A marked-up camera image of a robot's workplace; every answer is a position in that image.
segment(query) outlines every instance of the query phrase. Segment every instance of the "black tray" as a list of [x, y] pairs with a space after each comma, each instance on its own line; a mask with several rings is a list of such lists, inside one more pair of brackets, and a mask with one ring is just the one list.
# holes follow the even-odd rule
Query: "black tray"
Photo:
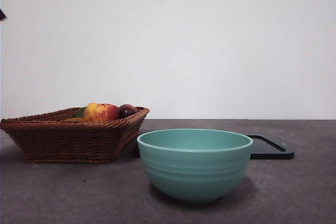
[[279, 144], [259, 135], [247, 135], [253, 139], [250, 159], [292, 159], [294, 152], [286, 145]]

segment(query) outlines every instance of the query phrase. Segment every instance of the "bowl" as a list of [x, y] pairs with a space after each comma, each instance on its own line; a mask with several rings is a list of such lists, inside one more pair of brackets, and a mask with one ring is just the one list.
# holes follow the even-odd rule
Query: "bowl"
[[151, 183], [186, 203], [204, 204], [233, 190], [243, 178], [253, 140], [235, 132], [169, 129], [138, 136]]

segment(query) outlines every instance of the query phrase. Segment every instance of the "brown woven basket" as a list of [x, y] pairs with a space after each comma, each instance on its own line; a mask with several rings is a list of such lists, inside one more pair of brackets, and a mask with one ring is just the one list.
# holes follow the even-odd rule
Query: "brown woven basket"
[[108, 122], [64, 122], [79, 108], [2, 119], [4, 130], [31, 163], [108, 163], [139, 134], [149, 109]]

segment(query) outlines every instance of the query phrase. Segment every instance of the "gray countertop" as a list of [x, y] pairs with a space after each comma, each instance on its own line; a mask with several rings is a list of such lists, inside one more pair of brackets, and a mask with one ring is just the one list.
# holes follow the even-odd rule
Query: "gray countertop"
[[251, 160], [231, 193], [193, 206], [150, 184], [136, 141], [109, 164], [30, 164], [2, 132], [1, 224], [336, 223], [335, 120], [145, 120], [141, 133], [181, 127], [264, 135], [295, 157]]

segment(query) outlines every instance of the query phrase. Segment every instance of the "apple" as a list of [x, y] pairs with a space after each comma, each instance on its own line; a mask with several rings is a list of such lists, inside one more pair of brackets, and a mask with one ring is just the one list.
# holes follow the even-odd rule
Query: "apple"
[[91, 102], [84, 110], [84, 119], [95, 122], [117, 120], [119, 109], [113, 104]]
[[119, 118], [126, 118], [127, 116], [138, 113], [139, 110], [130, 104], [123, 104], [119, 107]]

